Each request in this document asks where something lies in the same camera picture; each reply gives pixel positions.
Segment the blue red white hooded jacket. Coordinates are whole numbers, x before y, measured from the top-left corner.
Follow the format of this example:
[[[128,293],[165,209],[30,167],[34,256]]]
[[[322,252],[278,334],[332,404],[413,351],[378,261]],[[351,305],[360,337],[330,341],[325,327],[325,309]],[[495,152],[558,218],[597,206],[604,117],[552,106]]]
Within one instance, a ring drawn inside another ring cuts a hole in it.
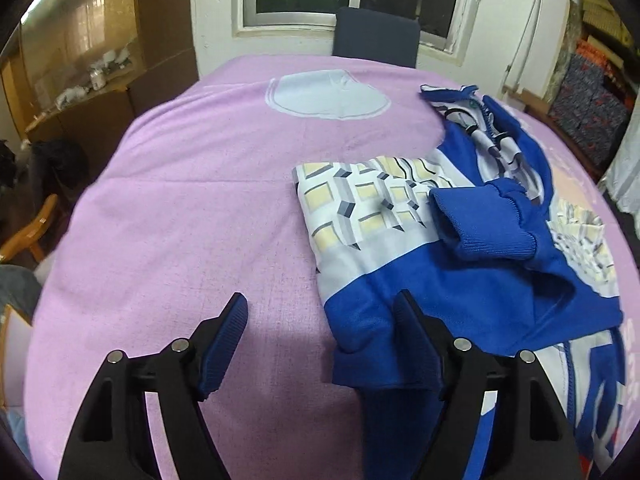
[[[582,474],[612,464],[625,357],[602,220],[555,195],[547,157],[473,86],[423,86],[444,140],[420,158],[305,162],[296,193],[336,342],[333,380],[362,408],[363,473],[407,479],[442,409],[434,360],[395,318],[406,290],[483,351],[541,360]]]

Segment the orange wooden chair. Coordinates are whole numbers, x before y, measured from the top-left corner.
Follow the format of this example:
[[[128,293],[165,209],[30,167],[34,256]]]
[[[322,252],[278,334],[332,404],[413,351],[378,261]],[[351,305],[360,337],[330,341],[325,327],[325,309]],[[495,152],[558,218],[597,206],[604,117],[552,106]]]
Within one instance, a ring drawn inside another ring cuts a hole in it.
[[[17,231],[2,246],[0,261],[9,263],[22,252],[29,252],[35,263],[42,263],[46,258],[41,241],[54,230],[60,215],[60,198],[56,194],[49,195],[44,201],[35,219]]]

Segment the pink printed bed sheet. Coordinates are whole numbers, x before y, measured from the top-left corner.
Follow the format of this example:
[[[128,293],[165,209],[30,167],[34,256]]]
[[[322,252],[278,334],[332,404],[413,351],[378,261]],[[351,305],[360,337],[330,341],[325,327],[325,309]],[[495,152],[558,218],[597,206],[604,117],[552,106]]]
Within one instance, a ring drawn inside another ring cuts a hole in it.
[[[250,316],[204,406],[237,479],[362,479],[362,408],[333,380],[336,342],[296,193],[305,162],[420,158],[444,140],[410,68],[323,56],[242,56],[137,118],[80,196],[35,315],[26,434],[46,479],[99,364],[140,356],[218,314]],[[639,278],[608,204],[547,125],[503,102],[547,157],[555,195],[603,222],[620,292],[625,377],[614,458],[639,420]]]

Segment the white lace curtain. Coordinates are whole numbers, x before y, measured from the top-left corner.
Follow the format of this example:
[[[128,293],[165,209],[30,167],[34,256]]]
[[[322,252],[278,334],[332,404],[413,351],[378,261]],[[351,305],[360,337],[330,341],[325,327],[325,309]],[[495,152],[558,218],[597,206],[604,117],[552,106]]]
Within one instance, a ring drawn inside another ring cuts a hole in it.
[[[620,147],[604,174],[605,191],[617,208],[630,214],[640,230],[640,103],[636,100]]]

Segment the stacked patterned boxes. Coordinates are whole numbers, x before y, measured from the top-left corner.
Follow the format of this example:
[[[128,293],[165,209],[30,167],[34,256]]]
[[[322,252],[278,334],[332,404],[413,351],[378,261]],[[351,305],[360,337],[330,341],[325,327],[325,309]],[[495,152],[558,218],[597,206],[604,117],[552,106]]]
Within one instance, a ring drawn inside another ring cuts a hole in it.
[[[605,170],[622,142],[637,93],[598,47],[578,40],[549,117],[593,166]]]

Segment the wooden glass display cabinet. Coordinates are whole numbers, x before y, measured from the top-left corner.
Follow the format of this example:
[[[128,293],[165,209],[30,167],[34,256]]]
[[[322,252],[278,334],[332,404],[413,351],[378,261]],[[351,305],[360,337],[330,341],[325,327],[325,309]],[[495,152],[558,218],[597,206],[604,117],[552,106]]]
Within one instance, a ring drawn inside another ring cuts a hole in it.
[[[1,41],[1,141],[75,141],[98,174],[138,116],[197,80],[191,0],[29,0]]]

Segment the dark blue chair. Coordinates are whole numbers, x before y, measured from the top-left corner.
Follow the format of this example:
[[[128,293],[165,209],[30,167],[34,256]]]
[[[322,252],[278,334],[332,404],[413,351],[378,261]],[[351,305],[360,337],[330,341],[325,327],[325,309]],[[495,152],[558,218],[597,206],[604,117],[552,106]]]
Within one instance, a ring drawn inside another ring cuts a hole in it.
[[[416,67],[420,24],[392,14],[356,8],[336,12],[332,55],[400,67]]]

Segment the white board against wall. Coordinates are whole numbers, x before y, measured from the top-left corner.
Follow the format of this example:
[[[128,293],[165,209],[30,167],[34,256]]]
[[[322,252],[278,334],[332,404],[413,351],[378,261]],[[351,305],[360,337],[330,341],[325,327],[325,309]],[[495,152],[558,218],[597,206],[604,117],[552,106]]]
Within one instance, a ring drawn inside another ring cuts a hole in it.
[[[501,93],[543,98],[560,55],[570,0],[533,0],[522,36],[502,78]]]

